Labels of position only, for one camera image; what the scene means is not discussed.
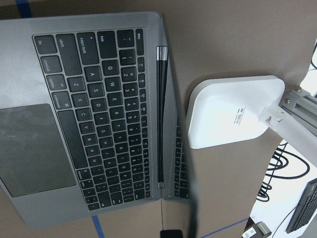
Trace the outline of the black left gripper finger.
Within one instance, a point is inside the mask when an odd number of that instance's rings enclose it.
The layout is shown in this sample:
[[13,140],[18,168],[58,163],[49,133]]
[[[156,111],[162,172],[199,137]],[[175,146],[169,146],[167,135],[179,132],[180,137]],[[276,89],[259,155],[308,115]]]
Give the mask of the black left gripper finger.
[[183,238],[183,233],[181,230],[162,230],[160,238]]

